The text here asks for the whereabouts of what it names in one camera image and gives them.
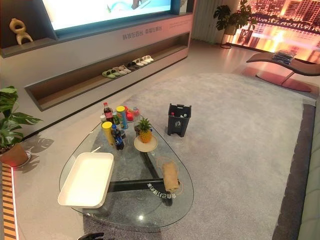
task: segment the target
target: city lights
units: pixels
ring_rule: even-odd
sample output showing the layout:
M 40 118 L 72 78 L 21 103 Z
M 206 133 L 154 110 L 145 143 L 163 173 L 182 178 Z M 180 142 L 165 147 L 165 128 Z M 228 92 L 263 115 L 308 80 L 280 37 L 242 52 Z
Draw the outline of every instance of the city lights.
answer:
M 320 63 L 320 0 L 248 0 L 255 29 L 238 29 L 232 43 L 268 52 L 288 50 Z

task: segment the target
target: sculpture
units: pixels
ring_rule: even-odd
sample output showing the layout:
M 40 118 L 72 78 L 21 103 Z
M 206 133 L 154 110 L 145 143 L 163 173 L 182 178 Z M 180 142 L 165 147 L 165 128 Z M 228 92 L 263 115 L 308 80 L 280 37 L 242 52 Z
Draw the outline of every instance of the sculpture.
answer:
M 16 34 L 16 41 L 19 45 L 22 44 L 22 39 L 28 39 L 30 42 L 33 42 L 31 36 L 26 32 L 27 28 L 23 21 L 12 18 L 9 24 L 9 28 Z

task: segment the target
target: rug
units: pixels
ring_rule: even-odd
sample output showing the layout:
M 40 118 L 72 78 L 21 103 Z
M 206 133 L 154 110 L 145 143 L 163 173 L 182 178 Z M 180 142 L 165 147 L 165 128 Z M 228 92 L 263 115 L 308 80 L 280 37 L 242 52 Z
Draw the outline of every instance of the rug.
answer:
M 184 137 L 168 136 L 169 104 L 192 105 Z M 190 212 L 160 233 L 124 231 L 84 218 L 106 239 L 270 240 L 312 98 L 256 78 L 202 73 L 159 82 L 124 104 L 137 106 L 188 169 Z

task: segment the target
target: white tray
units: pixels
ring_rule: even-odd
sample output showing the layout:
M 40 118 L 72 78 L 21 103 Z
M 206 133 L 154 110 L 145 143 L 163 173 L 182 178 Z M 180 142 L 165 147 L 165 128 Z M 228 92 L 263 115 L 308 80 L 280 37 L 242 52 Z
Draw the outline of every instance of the white tray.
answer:
M 58 203 L 75 208 L 101 207 L 114 169 L 114 156 L 107 152 L 84 152 L 75 160 L 58 196 Z

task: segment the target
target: pineapple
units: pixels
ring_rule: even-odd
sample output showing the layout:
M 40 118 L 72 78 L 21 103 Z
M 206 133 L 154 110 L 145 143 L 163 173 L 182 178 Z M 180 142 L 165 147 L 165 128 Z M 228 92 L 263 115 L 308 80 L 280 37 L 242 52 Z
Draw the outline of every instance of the pineapple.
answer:
M 150 131 L 151 124 L 148 120 L 148 118 L 142 117 L 142 120 L 139 122 L 138 125 L 140 132 L 139 132 L 139 138 L 140 141 L 144 144 L 147 144 L 151 141 L 152 133 Z

